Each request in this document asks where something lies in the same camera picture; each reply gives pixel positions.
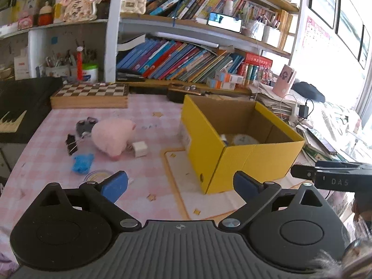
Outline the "white quilted handbag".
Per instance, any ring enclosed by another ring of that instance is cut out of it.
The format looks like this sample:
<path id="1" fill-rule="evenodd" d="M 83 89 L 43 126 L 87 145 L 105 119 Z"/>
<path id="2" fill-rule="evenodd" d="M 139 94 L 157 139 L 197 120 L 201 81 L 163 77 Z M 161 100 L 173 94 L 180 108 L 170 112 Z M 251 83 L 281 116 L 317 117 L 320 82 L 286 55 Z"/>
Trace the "white quilted handbag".
<path id="1" fill-rule="evenodd" d="M 145 14 L 147 0 L 121 0 L 121 13 Z"/>

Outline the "orange white medicine box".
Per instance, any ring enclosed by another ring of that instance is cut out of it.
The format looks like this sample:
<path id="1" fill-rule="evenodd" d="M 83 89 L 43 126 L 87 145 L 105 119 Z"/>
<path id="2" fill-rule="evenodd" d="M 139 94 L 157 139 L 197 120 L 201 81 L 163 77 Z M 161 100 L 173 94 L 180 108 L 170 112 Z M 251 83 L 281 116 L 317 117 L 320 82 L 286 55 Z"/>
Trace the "orange white medicine box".
<path id="1" fill-rule="evenodd" d="M 245 78 L 236 74 L 217 72 L 214 79 L 222 83 L 243 84 Z"/>

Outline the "black Yamaha keyboard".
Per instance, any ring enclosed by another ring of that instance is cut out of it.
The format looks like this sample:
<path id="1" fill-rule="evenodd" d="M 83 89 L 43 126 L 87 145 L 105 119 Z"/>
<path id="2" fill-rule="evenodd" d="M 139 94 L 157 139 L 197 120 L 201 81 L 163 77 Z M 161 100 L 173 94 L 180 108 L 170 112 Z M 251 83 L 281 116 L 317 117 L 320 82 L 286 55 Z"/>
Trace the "black Yamaha keyboard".
<path id="1" fill-rule="evenodd" d="M 26 144 L 51 111 L 60 77 L 1 81 L 1 142 Z"/>

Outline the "smartphone on shelf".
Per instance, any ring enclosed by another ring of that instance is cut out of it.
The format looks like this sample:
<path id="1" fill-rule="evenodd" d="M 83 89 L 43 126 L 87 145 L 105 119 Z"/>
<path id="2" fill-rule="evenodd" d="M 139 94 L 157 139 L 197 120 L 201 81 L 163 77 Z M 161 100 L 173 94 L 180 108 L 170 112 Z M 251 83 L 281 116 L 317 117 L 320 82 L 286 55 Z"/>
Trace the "smartphone on shelf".
<path id="1" fill-rule="evenodd" d="M 210 12 L 209 18 L 207 19 L 207 25 L 240 33 L 242 29 L 242 20 L 226 14 Z"/>

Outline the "grey toy truck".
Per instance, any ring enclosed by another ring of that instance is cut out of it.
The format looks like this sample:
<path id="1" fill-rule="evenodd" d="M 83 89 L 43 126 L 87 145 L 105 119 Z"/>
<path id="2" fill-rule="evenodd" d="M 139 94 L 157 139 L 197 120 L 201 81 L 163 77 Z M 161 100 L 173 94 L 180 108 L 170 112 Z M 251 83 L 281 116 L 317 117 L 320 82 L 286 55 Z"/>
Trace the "grey toy truck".
<path id="1" fill-rule="evenodd" d="M 84 120 L 80 120 L 76 124 L 76 133 L 78 134 L 79 137 L 82 137 L 83 135 L 87 133 L 91 133 L 94 125 L 97 123 L 98 123 L 98 119 L 90 117 L 90 116 Z"/>

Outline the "black cap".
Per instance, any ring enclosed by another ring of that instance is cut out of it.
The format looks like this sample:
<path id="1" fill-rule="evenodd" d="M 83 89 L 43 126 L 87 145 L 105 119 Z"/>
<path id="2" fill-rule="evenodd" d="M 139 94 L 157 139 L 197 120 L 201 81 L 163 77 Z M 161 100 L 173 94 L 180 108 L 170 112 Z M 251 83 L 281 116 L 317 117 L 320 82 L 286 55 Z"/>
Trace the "black cap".
<path id="1" fill-rule="evenodd" d="M 300 94 L 303 98 L 311 99 L 316 102 L 325 103 L 325 96 L 312 84 L 298 82 L 292 85 L 292 90 Z"/>

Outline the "black stapler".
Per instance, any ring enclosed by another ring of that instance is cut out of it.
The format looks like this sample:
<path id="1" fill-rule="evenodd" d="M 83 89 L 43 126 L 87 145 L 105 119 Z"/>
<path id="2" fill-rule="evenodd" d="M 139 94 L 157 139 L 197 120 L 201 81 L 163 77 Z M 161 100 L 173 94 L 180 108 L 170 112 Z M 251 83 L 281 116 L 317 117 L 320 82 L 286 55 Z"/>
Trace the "black stapler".
<path id="1" fill-rule="evenodd" d="M 139 72 L 131 69 L 117 69 L 115 80 L 117 83 L 140 83 L 145 78 Z"/>

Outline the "gold tape roll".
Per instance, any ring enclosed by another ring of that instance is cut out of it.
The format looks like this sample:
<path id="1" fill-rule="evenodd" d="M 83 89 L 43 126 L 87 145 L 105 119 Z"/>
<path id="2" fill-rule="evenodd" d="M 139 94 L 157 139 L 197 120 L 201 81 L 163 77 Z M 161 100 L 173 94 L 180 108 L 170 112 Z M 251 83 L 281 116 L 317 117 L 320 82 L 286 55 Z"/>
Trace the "gold tape roll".
<path id="1" fill-rule="evenodd" d="M 259 141 L 247 134 L 226 134 L 229 145 L 231 146 L 245 146 L 258 144 Z"/>

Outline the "white spray bottle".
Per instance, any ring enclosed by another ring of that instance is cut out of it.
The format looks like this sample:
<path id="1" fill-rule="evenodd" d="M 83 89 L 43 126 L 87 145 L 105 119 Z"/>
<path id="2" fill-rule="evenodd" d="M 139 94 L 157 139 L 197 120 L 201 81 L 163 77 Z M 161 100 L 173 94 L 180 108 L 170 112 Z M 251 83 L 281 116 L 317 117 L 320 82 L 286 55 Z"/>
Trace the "white spray bottle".
<path id="1" fill-rule="evenodd" d="M 220 135 L 220 140 L 224 143 L 225 146 L 229 146 L 229 142 L 225 134 Z"/>

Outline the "pink plush pig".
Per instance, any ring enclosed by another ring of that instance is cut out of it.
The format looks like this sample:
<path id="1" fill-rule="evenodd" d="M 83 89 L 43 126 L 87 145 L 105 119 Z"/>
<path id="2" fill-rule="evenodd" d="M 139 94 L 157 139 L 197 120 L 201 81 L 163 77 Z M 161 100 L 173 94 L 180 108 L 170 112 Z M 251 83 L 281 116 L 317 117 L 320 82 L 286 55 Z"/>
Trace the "pink plush pig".
<path id="1" fill-rule="evenodd" d="M 97 149 L 113 160 L 119 159 L 135 134 L 136 124 L 125 118 L 107 118 L 96 123 L 91 139 Z"/>

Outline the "wooden chess board box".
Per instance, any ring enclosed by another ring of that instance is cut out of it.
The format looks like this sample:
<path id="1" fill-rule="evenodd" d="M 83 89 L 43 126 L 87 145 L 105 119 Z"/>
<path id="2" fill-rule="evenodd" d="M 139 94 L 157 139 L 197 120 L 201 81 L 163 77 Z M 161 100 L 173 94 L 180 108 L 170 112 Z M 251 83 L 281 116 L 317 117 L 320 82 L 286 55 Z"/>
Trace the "wooden chess board box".
<path id="1" fill-rule="evenodd" d="M 50 97 L 52 109 L 127 108 L 129 87 L 122 83 L 67 84 Z"/>

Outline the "pink cat decoration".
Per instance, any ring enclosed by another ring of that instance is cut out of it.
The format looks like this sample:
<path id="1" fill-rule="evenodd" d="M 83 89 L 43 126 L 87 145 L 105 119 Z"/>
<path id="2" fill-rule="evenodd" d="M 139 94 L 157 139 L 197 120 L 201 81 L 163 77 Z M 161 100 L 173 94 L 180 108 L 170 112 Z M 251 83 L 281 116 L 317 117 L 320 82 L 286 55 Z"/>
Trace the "pink cat decoration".
<path id="1" fill-rule="evenodd" d="M 97 5 L 102 0 L 62 0 L 64 22 L 93 21 L 97 18 Z"/>

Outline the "yellow cardboard box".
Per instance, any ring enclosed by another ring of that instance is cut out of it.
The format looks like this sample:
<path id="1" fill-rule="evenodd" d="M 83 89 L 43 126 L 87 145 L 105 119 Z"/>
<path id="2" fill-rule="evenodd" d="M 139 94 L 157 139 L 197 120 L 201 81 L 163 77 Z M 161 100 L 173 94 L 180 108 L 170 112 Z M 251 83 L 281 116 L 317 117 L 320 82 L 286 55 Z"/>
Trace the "yellow cardboard box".
<path id="1" fill-rule="evenodd" d="M 259 182 L 285 177 L 305 143 L 264 105 L 187 95 L 182 140 L 204 194 L 227 192 L 242 171 Z"/>

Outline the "white charger cube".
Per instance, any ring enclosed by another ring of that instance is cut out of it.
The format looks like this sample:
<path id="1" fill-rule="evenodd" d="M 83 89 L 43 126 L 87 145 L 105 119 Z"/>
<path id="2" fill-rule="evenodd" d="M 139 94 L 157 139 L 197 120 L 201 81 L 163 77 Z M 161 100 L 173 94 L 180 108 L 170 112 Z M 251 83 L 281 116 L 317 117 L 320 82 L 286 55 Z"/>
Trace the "white charger cube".
<path id="1" fill-rule="evenodd" d="M 148 154 L 148 145 L 144 141 L 133 142 L 132 148 L 135 158 L 143 157 Z"/>

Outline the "dark wooden small box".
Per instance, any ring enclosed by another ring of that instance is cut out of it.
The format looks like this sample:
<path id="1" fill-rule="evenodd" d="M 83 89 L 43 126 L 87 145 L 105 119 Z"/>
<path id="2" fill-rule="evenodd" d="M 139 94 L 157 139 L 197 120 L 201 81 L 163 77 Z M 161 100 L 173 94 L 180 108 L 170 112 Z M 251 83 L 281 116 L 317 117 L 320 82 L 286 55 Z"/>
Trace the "dark wooden small box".
<path id="1" fill-rule="evenodd" d="M 206 91 L 197 87 L 195 84 L 184 85 L 172 83 L 168 85 L 166 97 L 174 103 L 183 103 L 186 95 L 204 96 Z"/>

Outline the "pink cup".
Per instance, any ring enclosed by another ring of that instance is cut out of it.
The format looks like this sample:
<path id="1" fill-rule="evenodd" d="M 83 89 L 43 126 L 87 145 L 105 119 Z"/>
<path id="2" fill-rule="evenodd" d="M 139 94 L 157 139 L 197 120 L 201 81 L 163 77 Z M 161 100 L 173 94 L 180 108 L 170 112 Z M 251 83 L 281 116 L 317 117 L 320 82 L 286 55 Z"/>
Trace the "pink cup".
<path id="1" fill-rule="evenodd" d="M 283 98 L 286 94 L 288 94 L 289 90 L 291 89 L 295 80 L 295 75 L 296 71 L 294 69 L 292 69 L 288 65 L 284 65 L 272 89 L 272 92 L 275 95 Z"/>

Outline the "pink checkered tablecloth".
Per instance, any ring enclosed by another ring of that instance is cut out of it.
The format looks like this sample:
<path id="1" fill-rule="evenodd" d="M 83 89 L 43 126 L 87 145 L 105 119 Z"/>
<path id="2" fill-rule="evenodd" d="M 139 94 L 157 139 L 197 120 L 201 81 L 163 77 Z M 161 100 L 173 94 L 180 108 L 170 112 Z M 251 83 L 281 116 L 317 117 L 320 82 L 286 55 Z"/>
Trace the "pink checkered tablecloth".
<path id="1" fill-rule="evenodd" d="M 124 152 L 113 160 L 89 140 L 79 143 L 81 154 L 95 156 L 92 171 L 125 171 L 130 184 L 118 206 L 141 222 L 161 220 L 219 220 L 242 206 L 233 190 L 204 194 L 189 160 L 181 133 L 183 104 L 164 96 L 132 94 L 126 109 L 53 110 L 18 159 L 1 195 L 1 253 L 14 259 L 10 232 L 45 185 L 79 186 L 84 178 L 72 171 L 66 137 L 75 123 L 93 116 L 99 120 L 125 118 L 136 124 L 134 141 L 144 141 L 148 154 L 135 158 Z"/>

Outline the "black power adapter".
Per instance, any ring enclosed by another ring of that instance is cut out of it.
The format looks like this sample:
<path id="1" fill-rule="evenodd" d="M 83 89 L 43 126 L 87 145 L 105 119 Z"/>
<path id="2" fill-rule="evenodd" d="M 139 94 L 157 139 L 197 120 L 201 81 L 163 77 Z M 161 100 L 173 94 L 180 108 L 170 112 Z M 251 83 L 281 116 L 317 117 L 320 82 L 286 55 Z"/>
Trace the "black power adapter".
<path id="1" fill-rule="evenodd" d="M 309 107 L 307 105 L 300 105 L 298 116 L 299 118 L 306 118 L 309 114 Z"/>

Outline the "blue cloth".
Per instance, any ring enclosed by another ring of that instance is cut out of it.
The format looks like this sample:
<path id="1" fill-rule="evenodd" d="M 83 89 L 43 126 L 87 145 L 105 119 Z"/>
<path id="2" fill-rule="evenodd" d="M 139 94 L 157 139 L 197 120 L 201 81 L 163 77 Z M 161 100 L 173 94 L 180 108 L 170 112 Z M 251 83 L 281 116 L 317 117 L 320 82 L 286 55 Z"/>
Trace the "blue cloth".
<path id="1" fill-rule="evenodd" d="M 79 154 L 73 157 L 72 171 L 76 174 L 88 174 L 94 159 L 94 154 Z"/>

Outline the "white green jar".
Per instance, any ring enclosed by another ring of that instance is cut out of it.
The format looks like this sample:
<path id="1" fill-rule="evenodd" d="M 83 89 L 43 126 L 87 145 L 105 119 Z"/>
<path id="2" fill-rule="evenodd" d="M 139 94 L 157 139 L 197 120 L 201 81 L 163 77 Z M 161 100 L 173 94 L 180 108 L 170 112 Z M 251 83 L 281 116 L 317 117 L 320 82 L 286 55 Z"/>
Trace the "white green jar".
<path id="1" fill-rule="evenodd" d="M 83 81 L 86 83 L 98 82 L 98 65 L 94 63 L 83 64 Z"/>

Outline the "black binder clip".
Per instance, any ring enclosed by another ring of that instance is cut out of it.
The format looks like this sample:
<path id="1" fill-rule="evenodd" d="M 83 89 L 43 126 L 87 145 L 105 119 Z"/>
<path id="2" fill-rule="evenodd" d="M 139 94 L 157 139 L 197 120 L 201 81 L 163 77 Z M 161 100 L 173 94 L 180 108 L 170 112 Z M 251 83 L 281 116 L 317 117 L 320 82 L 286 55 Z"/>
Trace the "black binder clip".
<path id="1" fill-rule="evenodd" d="M 65 143 L 67 146 L 67 152 L 70 156 L 78 151 L 78 143 L 76 141 L 75 135 L 68 134 Z"/>

